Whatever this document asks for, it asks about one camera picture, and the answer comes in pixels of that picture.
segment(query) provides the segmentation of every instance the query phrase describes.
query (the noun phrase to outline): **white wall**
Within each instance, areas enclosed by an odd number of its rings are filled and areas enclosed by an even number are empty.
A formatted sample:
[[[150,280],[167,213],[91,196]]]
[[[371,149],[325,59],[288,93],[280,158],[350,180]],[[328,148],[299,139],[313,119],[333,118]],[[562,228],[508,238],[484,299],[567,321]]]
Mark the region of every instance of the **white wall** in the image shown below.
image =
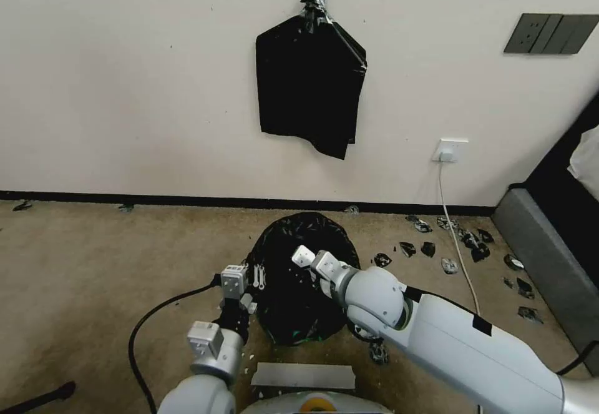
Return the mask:
[[[255,38],[299,0],[0,0],[0,189],[494,205],[599,87],[572,57],[504,56],[522,12],[599,0],[328,0],[367,50],[345,161],[260,132]]]

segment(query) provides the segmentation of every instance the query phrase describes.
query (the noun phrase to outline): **light switch panel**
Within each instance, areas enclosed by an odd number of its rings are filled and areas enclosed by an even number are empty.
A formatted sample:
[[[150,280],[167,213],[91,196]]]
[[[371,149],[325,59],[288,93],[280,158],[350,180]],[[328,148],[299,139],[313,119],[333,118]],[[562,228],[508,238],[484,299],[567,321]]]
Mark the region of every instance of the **light switch panel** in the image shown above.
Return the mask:
[[[599,14],[524,13],[504,53],[576,54],[598,22]]]

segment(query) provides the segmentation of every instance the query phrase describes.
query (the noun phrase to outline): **wall switch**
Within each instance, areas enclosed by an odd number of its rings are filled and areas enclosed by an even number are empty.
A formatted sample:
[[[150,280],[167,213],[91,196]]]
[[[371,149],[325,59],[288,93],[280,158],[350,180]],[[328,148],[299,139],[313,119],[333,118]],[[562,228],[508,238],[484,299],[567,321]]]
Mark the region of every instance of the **wall switch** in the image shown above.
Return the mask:
[[[574,55],[598,22],[599,14],[524,13],[504,53]]]
[[[433,161],[457,162],[462,156],[464,147],[468,144],[467,139],[441,139],[437,150],[432,155]]]

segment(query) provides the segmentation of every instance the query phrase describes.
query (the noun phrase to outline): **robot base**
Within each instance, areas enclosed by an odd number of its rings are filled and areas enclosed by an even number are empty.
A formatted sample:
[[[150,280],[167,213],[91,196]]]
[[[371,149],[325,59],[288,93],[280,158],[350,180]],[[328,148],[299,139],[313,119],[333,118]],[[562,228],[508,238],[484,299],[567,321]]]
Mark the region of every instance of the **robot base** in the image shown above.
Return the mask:
[[[338,392],[294,392],[260,400],[241,414],[275,414],[286,412],[339,412],[339,413],[391,413],[390,409],[365,400]]]

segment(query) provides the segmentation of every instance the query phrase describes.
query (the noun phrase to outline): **white power cord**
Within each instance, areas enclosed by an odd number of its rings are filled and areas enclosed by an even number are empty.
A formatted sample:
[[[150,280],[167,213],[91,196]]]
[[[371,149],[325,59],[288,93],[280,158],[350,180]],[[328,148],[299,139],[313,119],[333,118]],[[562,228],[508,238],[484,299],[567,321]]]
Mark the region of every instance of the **white power cord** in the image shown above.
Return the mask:
[[[460,246],[457,243],[457,237],[455,236],[454,228],[451,225],[451,219],[449,218],[449,213],[447,212],[447,206],[445,204],[445,199],[443,198],[443,183],[442,183],[442,170],[443,170],[443,161],[439,163],[439,192],[441,193],[441,204],[443,205],[443,211],[445,212],[445,217],[447,219],[447,224],[449,225],[449,230],[451,231],[451,236],[454,238],[455,249],[457,250],[457,256],[460,258],[460,265],[462,266],[462,270],[464,271],[464,276],[466,277],[466,281],[468,282],[468,287],[470,288],[470,292],[472,293],[472,298],[474,299],[474,308],[476,310],[476,314],[480,315],[480,306],[479,306],[479,298],[476,296],[476,291],[474,290],[474,286],[472,285],[472,281],[470,279],[470,275],[468,275],[468,270],[466,270],[466,266],[464,265],[464,259],[462,258],[462,252],[460,251]],[[477,413],[483,414],[482,406],[477,407]]]

